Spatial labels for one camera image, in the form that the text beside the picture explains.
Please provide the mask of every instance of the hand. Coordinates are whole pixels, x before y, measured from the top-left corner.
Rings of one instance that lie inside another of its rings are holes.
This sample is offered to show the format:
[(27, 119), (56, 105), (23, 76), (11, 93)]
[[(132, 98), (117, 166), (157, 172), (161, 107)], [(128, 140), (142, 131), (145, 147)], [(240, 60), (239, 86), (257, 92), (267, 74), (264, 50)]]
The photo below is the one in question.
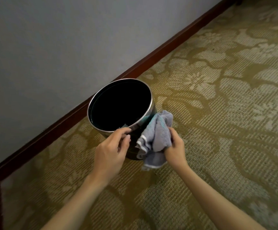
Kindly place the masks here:
[(128, 127), (117, 129), (96, 147), (91, 173), (96, 181), (107, 185), (119, 173), (130, 142), (130, 135), (125, 133), (130, 131)]
[(178, 168), (188, 166), (185, 156), (185, 145), (174, 128), (168, 127), (172, 137), (172, 146), (164, 151), (169, 165), (176, 171)]

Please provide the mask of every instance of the gray wall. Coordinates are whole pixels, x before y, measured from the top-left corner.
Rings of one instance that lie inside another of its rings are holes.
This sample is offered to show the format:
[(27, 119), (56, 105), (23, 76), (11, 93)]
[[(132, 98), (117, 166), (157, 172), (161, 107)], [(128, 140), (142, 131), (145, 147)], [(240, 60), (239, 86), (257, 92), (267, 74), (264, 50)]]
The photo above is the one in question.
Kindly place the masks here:
[(221, 0), (0, 0), (0, 162)]

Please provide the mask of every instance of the dark red baseboard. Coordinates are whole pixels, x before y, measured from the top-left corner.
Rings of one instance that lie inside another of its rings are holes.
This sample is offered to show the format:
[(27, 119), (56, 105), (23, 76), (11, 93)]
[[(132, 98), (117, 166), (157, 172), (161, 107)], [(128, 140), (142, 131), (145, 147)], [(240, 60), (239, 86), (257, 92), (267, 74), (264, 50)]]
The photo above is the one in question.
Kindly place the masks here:
[[(149, 69), (161, 58), (166, 56), (172, 50), (177, 48), (189, 37), (194, 35), (199, 29), (207, 25), (212, 19), (224, 12), (228, 7), (234, 4), (237, 0), (222, 0), (216, 6), (211, 8), (204, 15), (199, 17), (186, 28), (178, 32), (167, 42), (162, 44), (156, 50), (148, 54), (145, 58), (137, 62), (135, 65), (127, 69), (124, 73), (118, 76), (115, 80), (122, 78), (137, 78), (144, 71)], [(41, 132), (40, 135), (35, 137), (29, 143), (24, 145), (18, 151), (13, 153), (2, 163), (0, 163), (0, 182), (12, 174), (15, 170), (20, 168), (26, 162), (31, 160), (39, 152), (49, 146), (52, 142), (58, 139), (76, 123), (82, 120), (87, 114), (87, 107), (91, 97), (78, 105), (68, 114), (59, 119), (56, 123), (52, 124), (49, 128)], [(1, 192), (0, 192), (0, 229), (2, 229), (2, 210), (1, 210)]]

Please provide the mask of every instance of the gray towel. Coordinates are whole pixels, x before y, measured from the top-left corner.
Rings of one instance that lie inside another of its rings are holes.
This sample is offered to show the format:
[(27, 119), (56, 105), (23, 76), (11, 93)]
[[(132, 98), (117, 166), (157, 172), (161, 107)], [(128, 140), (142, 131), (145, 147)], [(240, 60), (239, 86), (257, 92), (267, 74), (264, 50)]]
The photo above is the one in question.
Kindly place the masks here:
[(164, 149), (170, 147), (171, 134), (168, 127), (172, 127), (173, 115), (163, 110), (153, 116), (152, 120), (137, 140), (138, 159), (143, 159), (142, 170), (158, 169), (167, 162)]

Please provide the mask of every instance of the floor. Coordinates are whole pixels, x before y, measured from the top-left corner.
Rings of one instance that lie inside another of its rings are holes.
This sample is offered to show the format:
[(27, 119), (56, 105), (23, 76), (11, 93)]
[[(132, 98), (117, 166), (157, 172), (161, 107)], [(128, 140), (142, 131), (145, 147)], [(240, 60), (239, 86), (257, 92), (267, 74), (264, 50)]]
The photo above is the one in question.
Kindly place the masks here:
[[(140, 80), (172, 112), (191, 168), (278, 229), (278, 0), (244, 0)], [(2, 184), (4, 228), (40, 229), (92, 169), (103, 140), (84, 118)], [(126, 160), (81, 229), (215, 229), (174, 171)]]

